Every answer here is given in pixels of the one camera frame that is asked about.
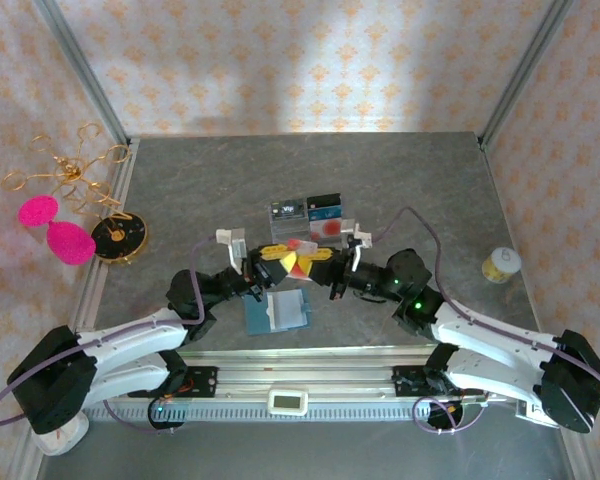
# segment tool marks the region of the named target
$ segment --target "gold wire sculpture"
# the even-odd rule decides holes
[[[146,241],[144,221],[132,213],[123,212],[121,203],[111,197],[113,189],[109,182],[95,182],[87,177],[89,168],[96,163],[120,164],[131,158],[131,149],[127,145],[114,145],[104,154],[91,160],[82,158],[82,148],[87,141],[94,140],[102,127],[97,123],[87,123],[77,130],[79,139],[75,156],[61,156],[52,147],[48,135],[38,135],[29,142],[29,149],[38,153],[47,153],[56,162],[51,173],[26,174],[22,170],[9,172],[0,182],[4,190],[15,192],[23,189],[34,179],[51,179],[55,182],[49,195],[58,193],[70,205],[71,212],[77,215],[89,215],[99,222],[91,236],[96,241],[96,255],[109,262],[128,262],[128,258],[137,253]],[[98,210],[108,213],[103,217]]]

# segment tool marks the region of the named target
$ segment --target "metal corner post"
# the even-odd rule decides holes
[[[89,98],[94,103],[103,122],[117,143],[127,145],[129,138],[127,137],[120,119],[109,103],[100,82],[96,78],[93,70],[89,66],[89,62],[84,55],[84,52],[78,45],[66,18],[62,14],[62,10],[56,3],[56,0],[34,0],[38,6],[40,13],[49,25],[53,36],[58,41],[73,70],[80,78]]]
[[[502,124],[524,90],[533,69],[538,65],[542,54],[551,43],[558,28],[562,25],[562,20],[572,4],[573,0],[554,0],[547,10],[547,14],[542,20],[538,31],[531,40],[529,47],[527,47],[522,60],[520,60],[502,97],[491,114],[484,132],[479,136],[480,148],[482,150],[486,150],[498,135]]]

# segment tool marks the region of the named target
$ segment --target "marble surface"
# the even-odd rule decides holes
[[[217,228],[245,227],[250,247],[271,240],[267,206],[275,200],[341,192],[346,217],[377,232],[405,204],[436,228],[443,244],[442,276],[460,302],[512,324],[535,321],[521,277],[494,285],[482,261],[494,247],[510,245],[504,216],[472,133],[360,133],[261,137],[143,139],[126,210],[148,224],[145,251],[128,266],[109,270],[97,327],[152,313],[166,305],[171,277],[188,268],[191,247]],[[435,243],[405,213],[365,261],[381,265],[411,247],[433,268]],[[215,273],[228,265],[226,247],[201,251],[198,268]],[[285,280],[278,288],[293,288]],[[328,299],[328,288],[309,291],[312,326],[248,336],[240,299],[217,306],[216,325],[196,350],[304,348],[413,344],[422,339],[390,318],[391,304],[373,305],[347,294]]]

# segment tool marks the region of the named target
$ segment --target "white display device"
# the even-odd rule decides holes
[[[303,417],[309,410],[309,394],[303,390],[272,388],[269,391],[267,410],[271,415]]]

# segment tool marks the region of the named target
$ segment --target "gray table surface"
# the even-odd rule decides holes
[[[188,267],[189,250],[216,228],[247,228],[249,245],[270,241],[267,205],[339,191],[346,216],[366,231],[385,226],[403,205],[415,207],[444,245],[443,281],[456,299],[506,322],[536,328],[524,284],[486,281],[480,266],[510,245],[487,165],[471,133],[313,134],[151,139],[140,142],[126,210],[148,223],[137,261],[112,267],[97,326],[104,328],[165,305],[171,277]],[[412,217],[364,252],[384,264],[412,247],[433,266],[435,244]],[[206,248],[201,271],[228,265],[226,247]],[[293,287],[289,282],[282,286]],[[194,350],[400,345],[422,340],[390,319],[391,305],[370,305],[308,285],[311,328],[247,336],[236,299],[215,308],[217,324]],[[98,423],[74,450],[44,461],[40,479],[533,479],[571,472],[556,430],[490,408],[466,432],[439,437],[411,423],[193,424],[172,438]]]

